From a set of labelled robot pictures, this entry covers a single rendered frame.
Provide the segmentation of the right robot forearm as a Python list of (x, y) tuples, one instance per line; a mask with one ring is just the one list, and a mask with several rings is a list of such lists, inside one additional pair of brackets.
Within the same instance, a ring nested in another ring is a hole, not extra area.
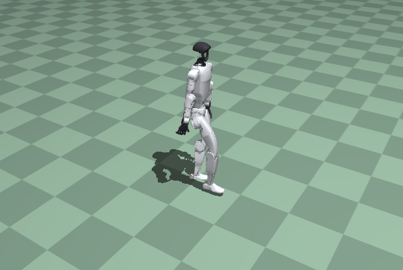
[(191, 116), (191, 108), (193, 107), (192, 105), (193, 102), (193, 97), (192, 96), (187, 96), (184, 102), (184, 113), (183, 113), (183, 118), (184, 121), (183, 123), (188, 124), (189, 123), (189, 119)]

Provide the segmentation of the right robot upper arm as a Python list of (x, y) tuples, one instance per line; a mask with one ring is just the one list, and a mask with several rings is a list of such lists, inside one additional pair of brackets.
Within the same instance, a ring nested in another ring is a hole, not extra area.
[(196, 100), (196, 97), (193, 94), (193, 91), (195, 90), (195, 85), (196, 85), (196, 81), (198, 80), (198, 78), (199, 78), (199, 70), (192, 69), (191, 71), (189, 71), (189, 73), (187, 75), (188, 82), (187, 82), (187, 87), (186, 87), (186, 97), (192, 96), (193, 102)]

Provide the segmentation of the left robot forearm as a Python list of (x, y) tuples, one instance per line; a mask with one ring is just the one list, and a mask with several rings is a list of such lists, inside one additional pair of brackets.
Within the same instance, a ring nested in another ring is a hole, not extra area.
[(209, 94), (208, 94), (208, 98), (207, 99), (205, 99), (205, 106), (209, 106), (209, 103), (210, 103), (210, 100), (211, 100), (211, 97), (212, 96), (212, 90), (209, 90)]

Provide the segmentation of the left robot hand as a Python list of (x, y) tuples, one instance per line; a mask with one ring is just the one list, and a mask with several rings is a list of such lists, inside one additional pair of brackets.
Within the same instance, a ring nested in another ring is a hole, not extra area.
[(209, 112), (210, 118), (212, 119), (212, 113), (211, 113), (211, 111), (210, 111), (210, 105), (211, 105), (211, 102), (209, 103), (209, 106), (205, 106), (205, 107), (206, 107), (206, 109), (207, 109), (208, 112)]

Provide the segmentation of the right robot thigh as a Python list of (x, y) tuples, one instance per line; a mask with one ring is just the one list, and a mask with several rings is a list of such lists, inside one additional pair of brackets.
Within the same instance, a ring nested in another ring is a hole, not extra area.
[(191, 120), (191, 124), (194, 129), (201, 128), (201, 137), (208, 146), (208, 150), (206, 151), (211, 153), (215, 156), (215, 158), (218, 155), (218, 146), (217, 146), (217, 139), (214, 134), (214, 131), (212, 130), (209, 122), (205, 119), (204, 116), (199, 116), (198, 113), (193, 115), (193, 119)]

